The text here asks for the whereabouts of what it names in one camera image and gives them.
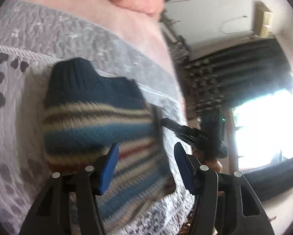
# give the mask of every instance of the red stripe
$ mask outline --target red stripe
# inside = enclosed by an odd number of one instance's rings
[[[142,150],[146,149],[146,148],[149,148],[149,147],[152,147],[156,144],[155,141],[152,141],[151,143],[149,144],[146,144],[146,145],[142,145],[142,146],[138,146],[138,147],[135,147],[133,149],[130,149],[124,153],[119,153],[119,160],[121,159],[125,159],[126,157],[130,156],[130,155],[133,155],[133,154],[136,154],[138,152],[141,152]]]
[[[155,144],[156,144],[156,142],[152,141],[151,143],[148,143],[146,145],[141,145],[141,146],[132,148],[124,153],[119,153],[119,160],[125,159],[130,155],[139,153],[146,148],[154,146]],[[63,174],[69,174],[69,173],[82,171],[88,165],[93,165],[93,163],[66,165],[66,164],[52,164],[52,163],[48,162],[48,166],[49,166],[50,170],[52,170],[53,172],[59,172],[59,173],[63,173]]]
[[[48,166],[51,171],[59,172],[62,174],[71,174],[71,173],[82,171],[88,165],[90,165],[90,164],[76,164],[76,165],[71,166],[71,165],[65,165],[65,164],[48,163]]]

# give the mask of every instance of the window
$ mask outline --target window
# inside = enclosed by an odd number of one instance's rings
[[[239,169],[293,157],[293,96],[287,90],[250,100],[232,114]]]

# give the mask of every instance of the gray patterned blanket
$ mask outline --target gray patterned blanket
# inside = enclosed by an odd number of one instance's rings
[[[49,176],[42,140],[43,100],[51,68],[83,57],[100,75],[135,79],[163,117],[184,124],[176,79],[108,30],[77,17],[20,0],[0,8],[0,220],[17,234]],[[173,155],[174,134],[163,129],[176,191],[117,234],[176,234],[193,205]]]

